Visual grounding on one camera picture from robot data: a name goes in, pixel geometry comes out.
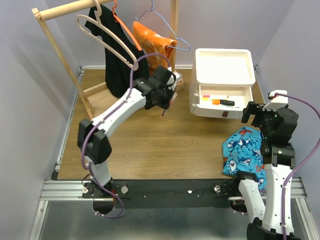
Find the red transparent pen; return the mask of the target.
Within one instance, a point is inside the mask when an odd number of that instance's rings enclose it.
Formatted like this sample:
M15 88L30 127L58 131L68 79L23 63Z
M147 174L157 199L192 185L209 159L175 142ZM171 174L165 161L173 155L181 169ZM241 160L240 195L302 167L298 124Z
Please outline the red transparent pen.
M177 93L177 92L175 92L175 93L173 94L172 98L171 98L171 99L170 99L170 101L169 101L169 105L168 105L168 107L167 107L167 108L162 112L162 114L161 114L161 118L163 118L163 117L164 117L165 113L169 110L170 105L175 101L175 99L177 98L177 96L178 96L178 93Z

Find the brown top drawer pull tab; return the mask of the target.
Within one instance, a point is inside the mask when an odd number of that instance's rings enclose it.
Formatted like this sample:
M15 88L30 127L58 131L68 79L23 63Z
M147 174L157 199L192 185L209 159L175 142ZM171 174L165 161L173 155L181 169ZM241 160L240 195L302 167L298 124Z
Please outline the brown top drawer pull tab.
M223 117L223 118L227 118L227 117L228 117L228 114L229 114L228 111L224 111L223 114L222 114L222 117Z

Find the black orange highlighter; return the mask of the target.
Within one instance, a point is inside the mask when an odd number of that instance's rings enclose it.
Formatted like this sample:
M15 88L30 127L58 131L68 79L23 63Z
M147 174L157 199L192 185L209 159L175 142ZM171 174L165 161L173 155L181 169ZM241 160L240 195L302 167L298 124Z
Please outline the black orange highlighter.
M223 106L229 106L229 107L235 106L235 102L232 100L213 99L211 102L213 105L223 105Z

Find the white three-drawer organizer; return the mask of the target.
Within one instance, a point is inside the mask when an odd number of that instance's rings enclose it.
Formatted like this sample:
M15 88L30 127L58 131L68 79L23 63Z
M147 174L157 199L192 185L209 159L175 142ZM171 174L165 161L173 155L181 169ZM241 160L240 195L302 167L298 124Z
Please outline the white three-drawer organizer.
M189 82L189 109L199 117L241 119L253 100L256 82L252 54L247 49L198 48ZM202 101L202 95L228 95L235 106Z

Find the white marker yellow cap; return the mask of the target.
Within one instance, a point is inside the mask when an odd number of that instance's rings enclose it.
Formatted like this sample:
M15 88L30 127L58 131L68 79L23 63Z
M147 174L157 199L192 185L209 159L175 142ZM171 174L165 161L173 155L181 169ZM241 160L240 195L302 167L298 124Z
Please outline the white marker yellow cap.
M201 100L202 101L213 101L214 99L210 98L210 97L202 97Z

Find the white marker pink cap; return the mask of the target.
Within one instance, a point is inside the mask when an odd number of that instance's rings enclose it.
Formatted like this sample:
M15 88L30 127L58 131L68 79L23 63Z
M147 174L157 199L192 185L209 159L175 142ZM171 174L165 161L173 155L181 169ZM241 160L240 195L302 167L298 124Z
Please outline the white marker pink cap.
M207 98L207 99L222 99L226 100L229 96L228 95L214 95L214 94L203 94L202 98Z

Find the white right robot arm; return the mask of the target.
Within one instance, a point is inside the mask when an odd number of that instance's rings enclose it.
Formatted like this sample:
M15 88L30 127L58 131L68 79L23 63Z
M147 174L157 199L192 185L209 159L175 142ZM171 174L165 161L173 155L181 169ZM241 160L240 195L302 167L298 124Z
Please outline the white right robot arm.
M250 101L243 109L242 123L254 116L252 126L260 129L261 148L267 188L262 199L258 177L240 171L230 183L230 191L242 196L250 219L248 240L295 240L291 213L291 184L296 153L290 139L298 125L298 114L285 103L268 109Z

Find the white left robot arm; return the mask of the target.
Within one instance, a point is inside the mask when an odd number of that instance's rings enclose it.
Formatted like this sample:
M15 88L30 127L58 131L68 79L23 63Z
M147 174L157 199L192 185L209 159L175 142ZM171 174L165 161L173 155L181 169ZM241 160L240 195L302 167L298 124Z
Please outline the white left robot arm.
M167 111L177 94L175 88L182 79L171 67L157 67L149 78L131 80L124 95L105 112L91 120L83 119L78 126L77 146L81 150L81 163L89 170L94 183L93 191L101 198L111 191L107 159L112 153L110 137L132 114L155 106Z

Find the blue shark print cloth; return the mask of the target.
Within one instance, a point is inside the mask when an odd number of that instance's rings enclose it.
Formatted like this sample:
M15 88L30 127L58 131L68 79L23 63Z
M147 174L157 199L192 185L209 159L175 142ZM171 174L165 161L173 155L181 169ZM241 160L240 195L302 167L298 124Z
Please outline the blue shark print cloth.
M258 189L267 191L267 175L261 155L262 135L259 130L242 127L221 145L222 173L233 176L238 171L253 173L258 178Z

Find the orange tie-dye garment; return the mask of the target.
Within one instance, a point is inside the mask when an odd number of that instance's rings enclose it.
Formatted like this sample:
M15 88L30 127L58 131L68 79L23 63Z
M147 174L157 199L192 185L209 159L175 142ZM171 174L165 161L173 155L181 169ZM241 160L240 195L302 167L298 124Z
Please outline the orange tie-dye garment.
M132 30L133 36L146 54L157 53L169 59L174 50L173 47L178 43L174 39L162 37L138 21L133 22ZM158 66L168 67L167 61L160 56L148 56L147 63L150 75Z

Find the orange plastic hanger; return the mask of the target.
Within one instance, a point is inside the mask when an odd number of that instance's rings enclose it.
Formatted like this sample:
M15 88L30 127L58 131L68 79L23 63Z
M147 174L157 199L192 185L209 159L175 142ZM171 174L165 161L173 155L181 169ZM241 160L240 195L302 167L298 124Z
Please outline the orange plastic hanger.
M115 10L118 6L118 2L117 0L114 0L114 5L111 9L113 17L115 18L115 20L121 25L121 27L126 31L126 33L128 34L128 36L131 38L131 40L133 41L134 45L136 46L138 51L142 51L142 47L140 46L140 44L138 43L138 41L136 40L136 38L134 37L134 35L132 34L132 32L129 30L129 28L125 25L125 23L117 16Z

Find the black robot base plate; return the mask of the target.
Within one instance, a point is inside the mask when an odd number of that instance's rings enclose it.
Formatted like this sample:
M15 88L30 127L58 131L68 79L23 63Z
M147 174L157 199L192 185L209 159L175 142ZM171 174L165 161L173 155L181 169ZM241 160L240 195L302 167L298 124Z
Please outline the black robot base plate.
M109 213L112 208L231 208L247 213L244 200L233 180L222 179L114 179L106 185L109 194L96 183L85 182L84 199L93 199L93 208Z

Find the aluminium frame rail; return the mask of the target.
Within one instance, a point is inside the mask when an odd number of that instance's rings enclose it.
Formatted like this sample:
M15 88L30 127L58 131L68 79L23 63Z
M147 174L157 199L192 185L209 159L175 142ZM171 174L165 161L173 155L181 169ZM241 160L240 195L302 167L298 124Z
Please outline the aluminium frame rail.
M32 240L244 240L249 217L231 208L112 208L94 210L83 198L88 180L43 183L30 233Z

